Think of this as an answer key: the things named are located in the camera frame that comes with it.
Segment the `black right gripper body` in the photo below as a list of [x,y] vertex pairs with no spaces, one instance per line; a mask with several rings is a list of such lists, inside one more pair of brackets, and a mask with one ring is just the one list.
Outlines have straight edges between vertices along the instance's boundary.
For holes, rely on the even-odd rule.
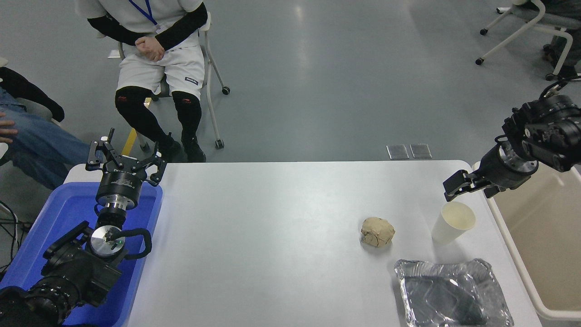
[[531,162],[512,149],[492,148],[483,156],[479,173],[499,189],[516,189],[531,178]]

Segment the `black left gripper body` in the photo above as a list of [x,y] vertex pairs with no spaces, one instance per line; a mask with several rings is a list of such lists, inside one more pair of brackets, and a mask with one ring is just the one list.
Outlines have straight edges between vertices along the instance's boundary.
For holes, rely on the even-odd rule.
[[137,175],[115,171],[103,174],[96,193],[96,202],[110,203],[115,196],[128,200],[129,203],[138,203],[143,180]]

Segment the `person's hand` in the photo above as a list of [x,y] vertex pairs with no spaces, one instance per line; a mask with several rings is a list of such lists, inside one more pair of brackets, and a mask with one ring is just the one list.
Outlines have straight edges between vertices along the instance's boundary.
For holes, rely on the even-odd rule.
[[0,112],[0,142],[5,144],[13,143],[13,139],[18,135],[16,122],[11,120],[6,113]]

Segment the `person's right hand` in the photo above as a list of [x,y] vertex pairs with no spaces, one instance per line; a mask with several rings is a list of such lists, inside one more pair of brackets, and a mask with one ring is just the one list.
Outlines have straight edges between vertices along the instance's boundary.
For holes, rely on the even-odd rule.
[[136,40],[137,50],[149,59],[155,58],[157,54],[156,41],[154,37],[143,36]]

